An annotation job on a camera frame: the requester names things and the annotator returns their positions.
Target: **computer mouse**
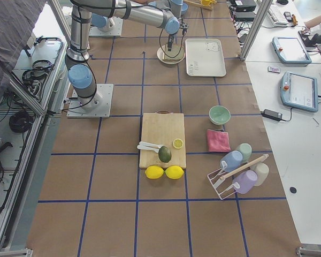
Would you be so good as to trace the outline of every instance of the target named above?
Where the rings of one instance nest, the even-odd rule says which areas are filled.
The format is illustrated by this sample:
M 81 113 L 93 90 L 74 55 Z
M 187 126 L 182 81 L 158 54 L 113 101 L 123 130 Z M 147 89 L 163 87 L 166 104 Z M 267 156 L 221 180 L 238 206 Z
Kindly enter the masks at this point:
M 288 0 L 277 0 L 277 3 L 285 5 L 285 4 L 288 4 L 289 1 Z

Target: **blue joint cap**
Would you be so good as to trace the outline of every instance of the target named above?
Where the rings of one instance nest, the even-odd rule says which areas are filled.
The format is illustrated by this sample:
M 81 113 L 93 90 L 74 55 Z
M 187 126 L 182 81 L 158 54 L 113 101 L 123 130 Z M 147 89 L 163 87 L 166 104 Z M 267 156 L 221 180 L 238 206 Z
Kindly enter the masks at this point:
M 108 18 L 105 16 L 100 16 L 95 13 L 93 13 L 91 16 L 91 23 L 95 27 L 102 28 L 102 27 L 106 26 L 107 22 L 108 22 Z
M 170 35 L 175 34 L 179 28 L 180 23 L 178 22 L 176 17 L 172 17 L 165 25 L 165 31 Z
M 183 0 L 170 0 L 170 2 L 176 4 L 176 5 L 182 5 L 183 4 Z
M 70 83 L 78 89 L 89 87 L 93 80 L 90 69 L 83 64 L 72 66 L 68 71 L 68 78 Z

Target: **keyboard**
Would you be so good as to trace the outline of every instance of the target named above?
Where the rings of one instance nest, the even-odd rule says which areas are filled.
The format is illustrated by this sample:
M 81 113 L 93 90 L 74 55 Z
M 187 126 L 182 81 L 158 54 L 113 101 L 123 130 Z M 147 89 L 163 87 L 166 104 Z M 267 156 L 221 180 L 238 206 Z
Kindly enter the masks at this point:
M 287 27 L 289 26 L 289 22 L 284 17 L 284 14 L 281 13 L 278 6 L 275 4 L 271 4 L 269 11 L 267 12 L 267 16 L 272 22 L 274 27 Z

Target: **white plate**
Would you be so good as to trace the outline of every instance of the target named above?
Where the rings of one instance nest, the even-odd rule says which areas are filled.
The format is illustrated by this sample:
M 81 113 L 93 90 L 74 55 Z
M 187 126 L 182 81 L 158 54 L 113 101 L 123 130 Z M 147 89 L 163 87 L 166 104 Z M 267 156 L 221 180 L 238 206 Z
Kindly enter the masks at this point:
M 226 75 L 223 48 L 218 39 L 186 39 L 186 56 L 189 76 Z
M 180 63 L 184 57 L 185 57 L 185 51 L 184 51 L 184 47 L 181 46 L 181 52 L 179 53 L 179 55 L 182 55 L 183 54 L 183 58 L 179 61 L 176 61 L 176 62 L 167 62 L 165 60 L 163 60 L 163 51 L 162 51 L 162 48 L 158 48 L 158 51 L 157 51 L 157 57 L 158 59 L 162 62 L 162 63 L 165 63 L 165 64 L 178 64 Z

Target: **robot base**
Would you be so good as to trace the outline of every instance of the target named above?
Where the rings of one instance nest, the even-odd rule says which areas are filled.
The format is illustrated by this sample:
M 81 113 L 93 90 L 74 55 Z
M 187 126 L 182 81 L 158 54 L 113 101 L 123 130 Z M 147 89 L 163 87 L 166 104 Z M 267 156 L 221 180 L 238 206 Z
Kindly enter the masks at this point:
M 67 117 L 69 118 L 108 118 L 111 111 L 111 103 L 113 96 L 113 84 L 97 84 L 97 91 L 102 95 L 102 99 L 98 102 L 97 106 L 92 110 L 85 110 L 82 107 L 76 108 L 79 105 L 78 101 L 72 101 L 69 108 L 76 108 L 69 110 Z M 75 90 L 72 97 L 77 97 Z
M 123 31 L 123 19 L 116 18 L 115 26 L 111 31 L 101 31 L 97 27 L 92 27 L 89 31 L 90 37 L 106 37 L 106 36 L 121 36 L 121 32 Z

